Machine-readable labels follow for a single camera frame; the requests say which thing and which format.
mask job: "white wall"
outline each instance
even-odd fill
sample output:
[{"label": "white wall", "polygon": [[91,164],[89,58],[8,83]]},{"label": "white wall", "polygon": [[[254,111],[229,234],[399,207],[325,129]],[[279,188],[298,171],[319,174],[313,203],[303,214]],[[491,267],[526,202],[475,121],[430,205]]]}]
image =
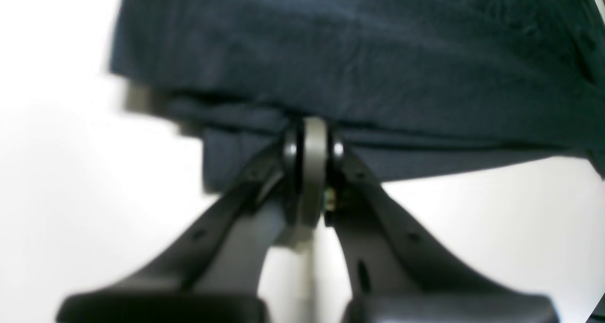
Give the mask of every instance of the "white wall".
[{"label": "white wall", "polygon": [[[122,110],[124,82],[106,74],[118,4],[0,0],[2,323],[51,323],[65,295],[140,267],[214,201],[199,191],[198,140]],[[605,185],[586,161],[386,187],[473,267],[553,296],[565,323],[583,323],[605,290]],[[346,268],[333,232],[317,236],[316,321],[334,323]],[[259,292],[292,323],[310,271],[292,252],[270,254]]]}]

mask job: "navy cloth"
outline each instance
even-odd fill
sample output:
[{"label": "navy cloth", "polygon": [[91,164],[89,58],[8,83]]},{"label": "navy cloth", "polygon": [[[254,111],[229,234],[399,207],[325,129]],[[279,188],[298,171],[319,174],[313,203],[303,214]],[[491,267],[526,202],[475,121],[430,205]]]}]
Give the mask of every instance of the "navy cloth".
[{"label": "navy cloth", "polygon": [[594,0],[122,0],[112,71],[200,127],[211,190],[307,115],[385,181],[553,155],[605,176]]}]

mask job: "dark blue fabric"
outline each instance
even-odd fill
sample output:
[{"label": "dark blue fabric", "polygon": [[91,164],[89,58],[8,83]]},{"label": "dark blue fabric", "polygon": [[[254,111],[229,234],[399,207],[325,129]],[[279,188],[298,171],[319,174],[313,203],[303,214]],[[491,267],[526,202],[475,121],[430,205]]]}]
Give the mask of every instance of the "dark blue fabric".
[{"label": "dark blue fabric", "polygon": [[384,180],[566,154],[605,175],[592,0],[123,0],[112,70],[205,127],[215,190],[305,115]]}]

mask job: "white background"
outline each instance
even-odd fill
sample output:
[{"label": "white background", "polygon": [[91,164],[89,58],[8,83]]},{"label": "white background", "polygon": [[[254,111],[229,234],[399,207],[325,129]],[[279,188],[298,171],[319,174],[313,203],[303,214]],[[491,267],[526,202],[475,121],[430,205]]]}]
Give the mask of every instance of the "white background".
[{"label": "white background", "polygon": [[[0,322],[51,323],[63,297],[123,277],[214,200],[201,143],[123,110],[106,73],[119,0],[0,0]],[[583,323],[605,291],[605,183],[552,158],[385,186],[448,248],[494,280],[551,295]],[[350,297],[332,231],[317,233],[317,322]],[[276,323],[308,304],[304,260],[272,250],[261,288]]]}]

